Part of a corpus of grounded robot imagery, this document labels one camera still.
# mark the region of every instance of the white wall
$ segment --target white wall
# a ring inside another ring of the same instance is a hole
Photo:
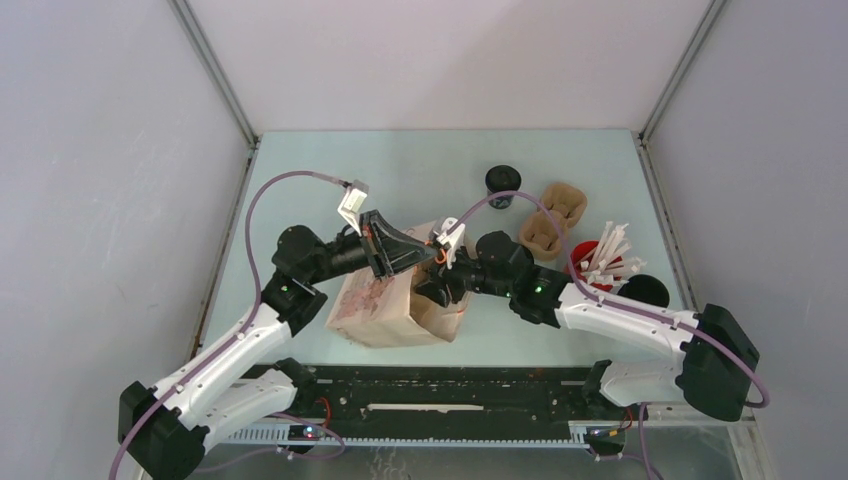
[[[709,0],[194,0],[254,127],[642,127]]]
[[[0,4],[0,478],[106,477],[123,388],[186,358],[246,152],[164,0]]]
[[[731,2],[653,140],[700,297],[762,353],[786,480],[844,477],[848,3]]]

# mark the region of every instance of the cable clip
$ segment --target cable clip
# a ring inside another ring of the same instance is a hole
[[[350,182],[345,187],[345,194],[342,197],[342,202],[339,208],[336,209],[339,215],[356,230],[358,235],[362,235],[362,230],[359,228],[359,207],[365,202],[365,197],[368,196],[368,185],[359,180]]]

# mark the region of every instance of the black cup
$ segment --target black cup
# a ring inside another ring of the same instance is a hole
[[[665,285],[658,278],[650,275],[633,275],[621,286],[618,294],[624,298],[660,308],[668,307],[671,301]]]
[[[521,174],[509,165],[492,167],[486,173],[486,189],[489,191],[489,195],[507,190],[518,190],[519,188],[521,188]],[[512,205],[512,198],[512,195],[498,197],[489,200],[489,205],[498,210],[503,210]]]

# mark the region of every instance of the light blue table surface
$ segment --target light blue table surface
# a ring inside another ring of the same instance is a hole
[[[509,164],[522,175],[521,190],[541,195],[552,182],[570,183],[589,198],[580,223],[569,235],[574,246],[597,239],[607,220],[629,223],[633,254],[648,262],[643,272],[665,283],[672,308],[680,293],[663,244],[631,134],[627,130],[447,130],[374,132],[274,132],[262,137],[237,231],[207,318],[204,343],[220,337],[250,307],[253,282],[244,245],[247,203],[269,178],[309,169],[370,186],[362,211],[378,209],[399,229],[441,216],[459,217],[486,195],[483,177]],[[342,189],[311,178],[284,180],[256,207],[252,243],[262,284],[271,277],[276,240],[288,226],[304,224],[329,241],[344,225],[336,213]],[[493,230],[516,237],[535,210],[516,198],[506,210],[488,206],[469,220],[474,238]],[[595,334],[532,325],[513,314],[506,299],[476,296],[456,340],[434,346],[368,349],[327,331],[327,319],[341,279],[317,288],[329,296],[315,320],[266,357],[294,357],[301,363],[427,366],[583,366],[612,358],[650,354]]]

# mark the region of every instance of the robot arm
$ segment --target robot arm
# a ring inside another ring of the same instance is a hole
[[[445,251],[452,245],[438,243]],[[585,330],[652,352],[656,360],[623,364],[597,362],[584,387],[584,394],[600,394],[618,406],[644,402],[686,401],[711,417],[735,421],[751,381],[721,353],[680,328],[669,328],[655,320],[604,305],[604,296],[594,301],[580,292],[563,272],[535,265],[530,252],[513,242],[504,232],[492,232],[477,242],[476,258],[460,248],[447,263],[433,264],[428,278],[416,292],[447,306],[458,302],[466,292],[509,298],[509,308],[522,319],[555,328]],[[605,292],[595,292],[613,297]],[[675,317],[681,323],[718,339],[751,369],[759,353],[733,319],[730,312],[707,305],[702,313],[669,312],[661,307],[615,296],[617,303],[638,306]]]
[[[358,208],[355,203],[345,210]],[[185,478],[209,449],[233,432],[271,413],[288,410],[293,403],[314,402],[310,389],[304,388],[312,376],[293,360],[283,362],[282,369],[271,369],[252,382],[230,388],[251,366],[295,337],[317,315],[327,296],[313,284],[366,267],[377,278],[390,277],[434,258],[438,252],[391,227],[376,210],[362,214],[358,222],[350,222],[348,217],[345,219],[354,231],[346,234],[342,230],[328,243],[305,226],[286,229],[272,259],[276,271],[262,290],[261,304],[250,325],[245,327],[251,313],[248,311],[220,339],[152,388],[135,382],[121,394],[122,442],[151,405],[174,387],[175,393],[128,447],[154,479]],[[228,342],[229,347],[216,355]],[[186,372],[200,366],[191,380],[183,381]]]

